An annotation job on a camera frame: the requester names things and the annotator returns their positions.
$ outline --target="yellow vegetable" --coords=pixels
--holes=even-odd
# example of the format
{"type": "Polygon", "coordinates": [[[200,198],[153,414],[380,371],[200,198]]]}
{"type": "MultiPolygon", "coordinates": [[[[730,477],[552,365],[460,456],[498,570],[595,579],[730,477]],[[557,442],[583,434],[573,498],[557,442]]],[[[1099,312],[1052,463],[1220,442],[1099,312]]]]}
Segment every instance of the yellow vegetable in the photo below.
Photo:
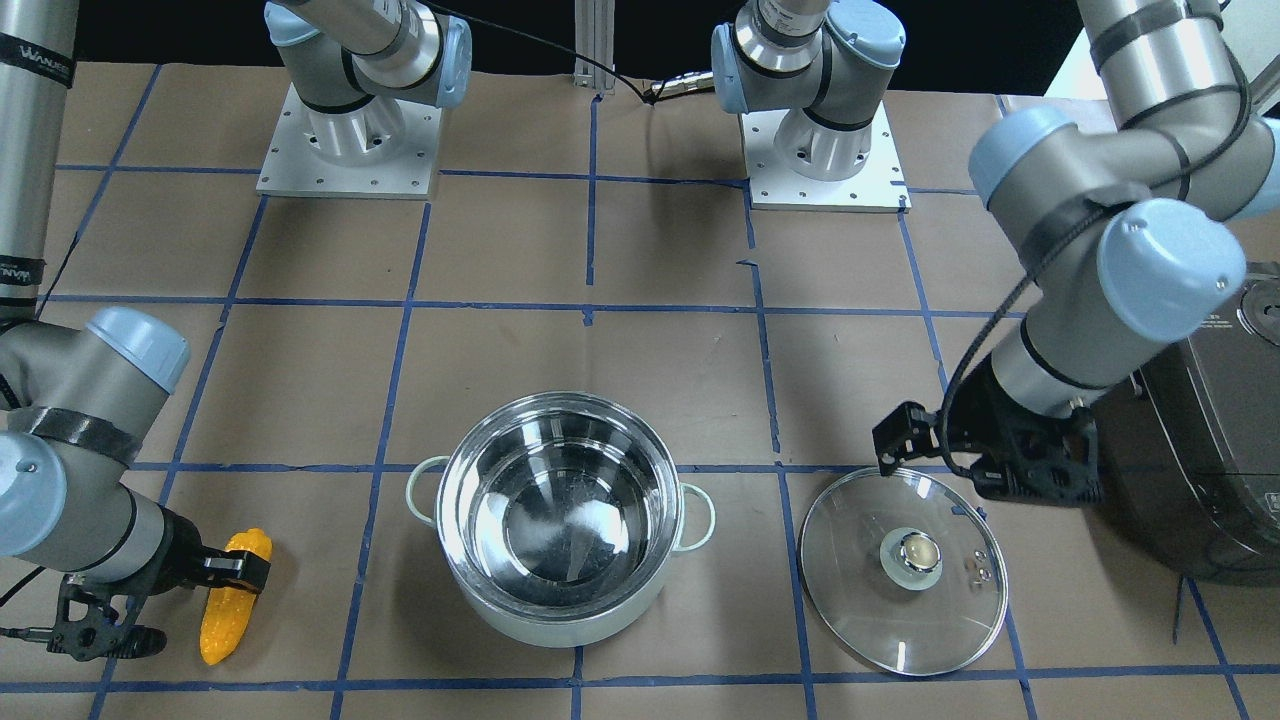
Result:
{"type": "MultiPolygon", "coordinates": [[[[259,528],[236,533],[227,550],[247,550],[262,560],[271,560],[271,538],[259,528]]],[[[216,665],[236,651],[248,618],[253,612],[257,596],[239,588],[214,588],[209,591],[205,620],[200,624],[200,656],[209,665],[216,665]]]]}

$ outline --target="glass lid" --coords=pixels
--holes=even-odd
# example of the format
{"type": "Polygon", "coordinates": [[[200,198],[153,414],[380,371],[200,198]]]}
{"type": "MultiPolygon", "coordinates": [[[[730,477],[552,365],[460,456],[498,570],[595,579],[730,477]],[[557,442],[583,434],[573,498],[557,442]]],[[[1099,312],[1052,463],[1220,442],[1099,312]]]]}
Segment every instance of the glass lid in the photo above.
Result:
{"type": "Polygon", "coordinates": [[[800,574],[854,652],[902,675],[973,662],[1000,634],[1009,579],[991,529],[938,480],[876,468],[836,480],[800,530],[800,574]]]}

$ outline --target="white handle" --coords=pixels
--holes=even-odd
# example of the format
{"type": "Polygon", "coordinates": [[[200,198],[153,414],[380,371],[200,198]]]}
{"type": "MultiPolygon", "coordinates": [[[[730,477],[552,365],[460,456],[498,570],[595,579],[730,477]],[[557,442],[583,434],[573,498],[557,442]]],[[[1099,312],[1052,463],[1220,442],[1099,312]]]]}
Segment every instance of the white handle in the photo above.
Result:
{"type": "Polygon", "coordinates": [[[413,468],[413,471],[408,474],[408,482],[404,483],[404,505],[408,505],[408,511],[412,512],[415,518],[426,523],[430,528],[435,527],[435,520],[433,520],[429,515],[424,515],[422,511],[417,509],[417,505],[413,503],[413,486],[417,484],[417,479],[422,477],[422,473],[425,473],[428,468],[440,461],[448,461],[448,455],[428,457],[426,460],[419,462],[417,468],[413,468]]]}
{"type": "MultiPolygon", "coordinates": [[[[689,483],[680,483],[680,492],[691,492],[698,497],[703,498],[703,502],[707,503],[707,511],[709,514],[708,515],[709,520],[707,521],[707,533],[701,537],[701,539],[699,539],[694,544],[680,544],[680,538],[677,538],[676,547],[671,548],[672,552],[689,552],[692,550],[698,550],[699,547],[707,544],[707,541],[712,539],[712,533],[716,532],[716,503],[712,502],[712,496],[707,495],[707,491],[704,491],[698,486],[691,486],[689,483]]],[[[685,518],[681,516],[680,518],[681,537],[684,537],[684,532],[685,532],[685,518]]]]}

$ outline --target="metal base plate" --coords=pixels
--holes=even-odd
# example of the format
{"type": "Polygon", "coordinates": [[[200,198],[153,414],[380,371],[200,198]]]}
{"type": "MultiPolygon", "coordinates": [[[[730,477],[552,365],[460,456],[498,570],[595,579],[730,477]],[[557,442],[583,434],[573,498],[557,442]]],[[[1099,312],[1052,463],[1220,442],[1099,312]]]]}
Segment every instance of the metal base plate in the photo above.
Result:
{"type": "Polygon", "coordinates": [[[753,208],[847,213],[897,213],[911,208],[883,104],[872,119],[872,150],[863,170],[836,182],[796,173],[773,149],[773,136],[786,114],[787,110],[767,110],[741,117],[753,208]]]}
{"type": "Polygon", "coordinates": [[[403,100],[396,102],[404,113],[406,137],[394,154],[371,165],[334,165],[311,147],[311,122],[291,85],[262,161],[257,192],[285,197],[429,200],[435,184],[443,110],[403,100]]]}

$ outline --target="pot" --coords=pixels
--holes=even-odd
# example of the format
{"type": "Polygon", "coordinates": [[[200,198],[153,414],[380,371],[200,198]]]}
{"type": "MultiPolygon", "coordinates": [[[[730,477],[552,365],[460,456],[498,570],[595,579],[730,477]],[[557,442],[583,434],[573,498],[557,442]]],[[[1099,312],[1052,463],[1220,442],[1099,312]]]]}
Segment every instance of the pot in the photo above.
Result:
{"type": "Polygon", "coordinates": [[[467,602],[490,625],[541,647],[604,639],[662,589],[672,555],[716,530],[716,507],[681,483],[658,434],[626,407],[584,392],[516,400],[480,420],[449,457],[410,475],[404,501],[435,528],[467,602]],[[413,505],[428,468],[448,460],[435,519],[413,505]],[[710,523],[680,544],[685,493],[710,523]]]}

